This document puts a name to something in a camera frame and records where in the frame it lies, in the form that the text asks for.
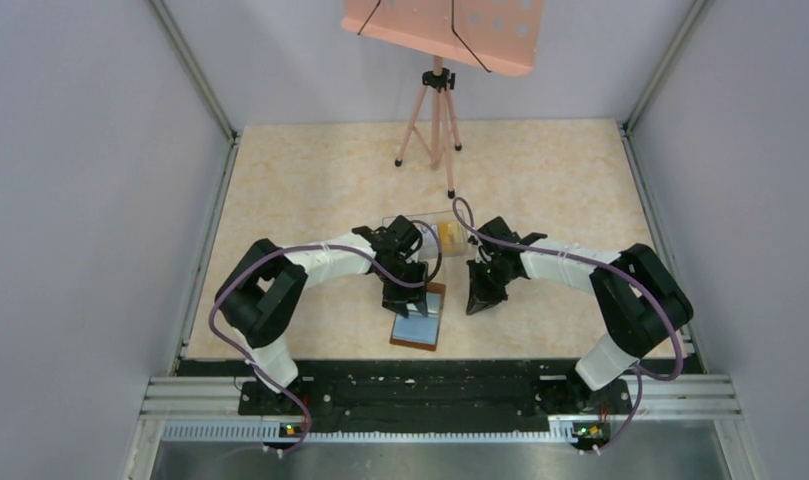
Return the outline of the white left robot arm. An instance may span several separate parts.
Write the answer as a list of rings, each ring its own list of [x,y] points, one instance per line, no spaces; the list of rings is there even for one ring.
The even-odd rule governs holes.
[[[277,413],[299,404],[298,368],[283,335],[307,289],[350,275],[375,274],[381,280],[383,308],[408,317],[429,312],[427,286],[433,270],[418,254],[424,235],[402,215],[387,226],[354,228],[326,242],[280,247],[264,238],[254,242],[214,299],[238,334],[234,347],[262,380],[263,401]]]

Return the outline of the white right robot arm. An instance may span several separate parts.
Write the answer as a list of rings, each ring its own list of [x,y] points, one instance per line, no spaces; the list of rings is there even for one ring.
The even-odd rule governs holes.
[[[566,397],[574,409],[594,411],[606,400],[606,386],[665,340],[676,350],[674,372],[682,372],[677,332],[693,319],[694,308],[649,246],[607,251],[541,233],[522,237],[502,217],[472,234],[478,252],[467,263],[467,314],[506,301],[507,287],[517,279],[558,282],[595,297],[606,332],[568,375]]]

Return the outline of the brown leather card holder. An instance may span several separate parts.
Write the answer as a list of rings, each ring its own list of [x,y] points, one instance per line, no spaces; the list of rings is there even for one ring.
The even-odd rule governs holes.
[[[407,317],[397,314],[393,321],[389,343],[435,352],[439,343],[445,294],[445,284],[430,283],[427,286],[426,296],[427,314],[422,315],[414,307],[408,308]]]

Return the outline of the gold VIP card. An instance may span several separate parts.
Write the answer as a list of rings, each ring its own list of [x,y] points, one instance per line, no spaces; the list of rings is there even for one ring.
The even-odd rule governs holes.
[[[454,257],[464,255],[467,251],[468,241],[466,230],[459,222],[443,222],[438,226],[440,250],[444,256]]]

